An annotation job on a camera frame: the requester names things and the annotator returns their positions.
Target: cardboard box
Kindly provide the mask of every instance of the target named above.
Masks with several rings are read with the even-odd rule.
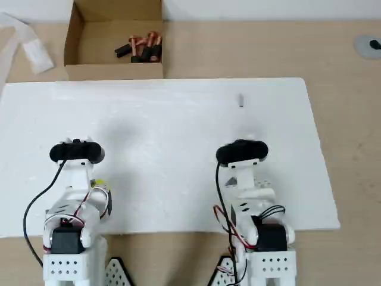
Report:
[[[114,50],[131,35],[163,32],[161,0],[74,0],[65,42],[69,80],[162,79],[162,63],[132,64]]]

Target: white wire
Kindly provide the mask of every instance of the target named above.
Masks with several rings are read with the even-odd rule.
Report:
[[[87,200],[90,198],[90,194],[91,194],[91,192],[92,192],[93,190],[95,190],[95,189],[99,189],[99,190],[101,190],[101,191],[105,194],[105,196],[106,196],[106,205],[105,205],[105,209],[103,210],[103,212],[102,212],[102,214],[101,214],[101,215],[103,215],[103,214],[105,214],[105,212],[107,211],[108,202],[109,202],[109,199],[110,199],[110,198],[108,197],[108,192],[106,191],[106,189],[102,188],[101,186],[95,186],[95,187],[93,187],[93,188],[89,191]]]

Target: white bracket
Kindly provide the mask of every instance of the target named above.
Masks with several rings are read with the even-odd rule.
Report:
[[[105,286],[132,286],[130,276],[119,259],[112,258],[107,265]]]

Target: white paper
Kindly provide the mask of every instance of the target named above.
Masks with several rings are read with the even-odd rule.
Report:
[[[244,97],[244,108],[237,96]],[[272,182],[296,229],[339,227],[302,79],[184,79],[13,83],[0,102],[0,236],[21,236],[29,201],[54,177],[52,146],[90,136],[105,150],[97,178],[112,189],[106,233],[217,231],[218,147],[255,134],[269,146],[258,178]],[[221,181],[227,177],[225,169]],[[30,235],[65,177],[31,208]]]
[[[22,43],[34,74],[53,68],[54,64],[35,31],[28,25],[5,13],[0,13],[0,28],[14,27],[15,34],[0,52],[0,97],[11,70],[17,46]]]

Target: perforated white bracket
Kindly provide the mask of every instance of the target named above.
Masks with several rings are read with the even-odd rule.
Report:
[[[105,286],[133,286],[123,264],[113,258],[105,269]]]
[[[226,269],[233,271],[233,262],[229,257],[224,257],[220,260],[218,266],[223,266]],[[215,270],[214,276],[211,278],[208,286],[226,286],[229,284],[234,284],[234,277],[219,270]]]
[[[247,254],[252,276],[258,278],[296,277],[294,249],[276,252],[252,252]]]

